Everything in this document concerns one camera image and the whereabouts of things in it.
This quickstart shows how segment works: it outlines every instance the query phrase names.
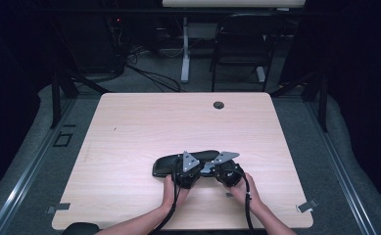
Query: chair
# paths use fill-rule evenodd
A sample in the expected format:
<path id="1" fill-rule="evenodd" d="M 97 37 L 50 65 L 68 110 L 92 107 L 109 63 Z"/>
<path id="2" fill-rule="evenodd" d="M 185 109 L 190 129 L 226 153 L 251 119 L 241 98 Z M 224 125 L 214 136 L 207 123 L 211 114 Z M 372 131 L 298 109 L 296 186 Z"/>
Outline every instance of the chair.
<path id="1" fill-rule="evenodd" d="M 216 28 L 211 62 L 212 92 L 216 84 L 216 67 L 266 67 L 262 92 L 266 88 L 275 44 L 284 29 L 276 16 L 235 14 L 224 18 Z"/>

